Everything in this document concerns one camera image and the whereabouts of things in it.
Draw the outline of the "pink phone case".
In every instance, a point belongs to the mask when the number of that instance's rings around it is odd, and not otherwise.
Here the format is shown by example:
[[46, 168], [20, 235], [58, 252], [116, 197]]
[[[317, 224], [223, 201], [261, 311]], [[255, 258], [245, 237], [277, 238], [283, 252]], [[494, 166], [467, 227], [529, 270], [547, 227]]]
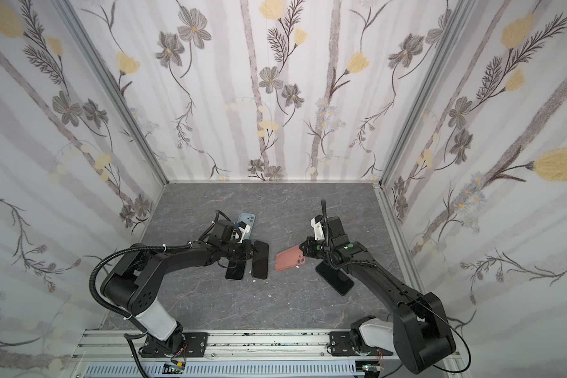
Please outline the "pink phone case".
[[288, 248], [276, 256], [275, 271], [281, 272], [286, 269], [302, 266], [306, 258], [299, 245]]

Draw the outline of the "light blue phone case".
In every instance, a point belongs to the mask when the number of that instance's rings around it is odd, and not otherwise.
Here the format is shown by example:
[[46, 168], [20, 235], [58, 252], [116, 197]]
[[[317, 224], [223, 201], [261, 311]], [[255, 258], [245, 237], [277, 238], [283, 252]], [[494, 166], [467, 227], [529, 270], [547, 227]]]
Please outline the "light blue phone case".
[[254, 214], [242, 213], [242, 214], [239, 215], [237, 223], [243, 221], [243, 222], [249, 224], [251, 226], [251, 232], [252, 232], [254, 230], [254, 227], [255, 227], [255, 220], [256, 220], [256, 216]]

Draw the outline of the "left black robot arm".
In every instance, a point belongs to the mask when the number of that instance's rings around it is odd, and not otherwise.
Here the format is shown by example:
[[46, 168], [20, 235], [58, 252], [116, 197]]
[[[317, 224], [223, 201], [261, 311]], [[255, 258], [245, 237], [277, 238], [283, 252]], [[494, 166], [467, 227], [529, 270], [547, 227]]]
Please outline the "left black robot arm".
[[137, 329], [125, 339], [135, 361], [142, 358], [175, 360], [190, 354], [192, 342], [179, 321], [160, 304], [158, 293], [166, 275], [183, 269], [225, 264], [228, 280], [241, 280], [253, 257], [250, 242], [254, 214], [240, 214], [232, 221], [217, 211], [200, 237], [184, 245], [148, 246], [137, 243], [102, 259], [89, 278], [92, 298], [121, 315]]

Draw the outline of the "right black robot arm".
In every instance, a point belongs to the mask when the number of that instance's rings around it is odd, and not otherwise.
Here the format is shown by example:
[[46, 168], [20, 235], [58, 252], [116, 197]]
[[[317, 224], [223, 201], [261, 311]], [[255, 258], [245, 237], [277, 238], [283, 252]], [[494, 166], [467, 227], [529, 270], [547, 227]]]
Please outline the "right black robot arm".
[[343, 351], [365, 354], [370, 349], [390, 351], [401, 366], [413, 374], [436, 368], [454, 354], [456, 342], [463, 337], [448, 322], [441, 300], [432, 292], [423, 294], [384, 268], [357, 241], [350, 241], [338, 217], [327, 213], [321, 201], [321, 214], [311, 221], [313, 235], [301, 243], [305, 258], [319, 260], [316, 272], [339, 295], [347, 294], [357, 279], [379, 299], [389, 313], [389, 320], [366, 316], [352, 324], [345, 341], [330, 339], [326, 350], [335, 357]]

